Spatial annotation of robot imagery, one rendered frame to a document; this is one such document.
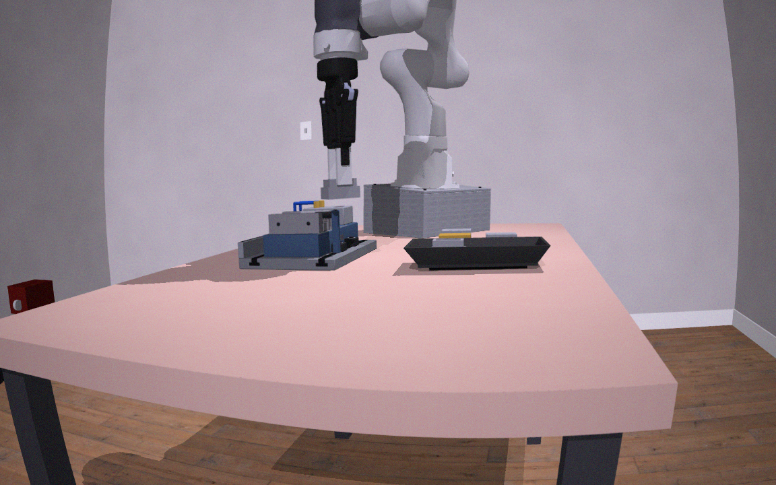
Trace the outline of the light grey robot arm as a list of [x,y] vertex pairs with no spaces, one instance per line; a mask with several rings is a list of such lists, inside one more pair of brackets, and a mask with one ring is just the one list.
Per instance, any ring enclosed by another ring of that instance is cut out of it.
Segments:
[[316,59],[368,59],[362,40],[390,34],[415,31],[427,40],[427,51],[387,51],[380,61],[380,73],[399,93],[406,114],[403,151],[397,158],[397,179],[392,187],[459,189],[457,182],[452,182],[455,171],[447,151],[445,109],[429,96],[427,89],[427,85],[442,89],[462,87],[468,80],[469,65],[457,51],[453,37],[456,3],[457,0],[315,0]]

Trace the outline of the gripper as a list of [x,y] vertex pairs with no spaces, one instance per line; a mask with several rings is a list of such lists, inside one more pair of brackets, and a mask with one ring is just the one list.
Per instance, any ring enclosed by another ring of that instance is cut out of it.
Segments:
[[336,185],[353,184],[349,147],[356,141],[358,89],[351,87],[350,80],[357,77],[356,59],[331,58],[317,63],[317,79],[326,83],[324,98],[319,102],[323,145],[327,146],[327,179],[336,179]]

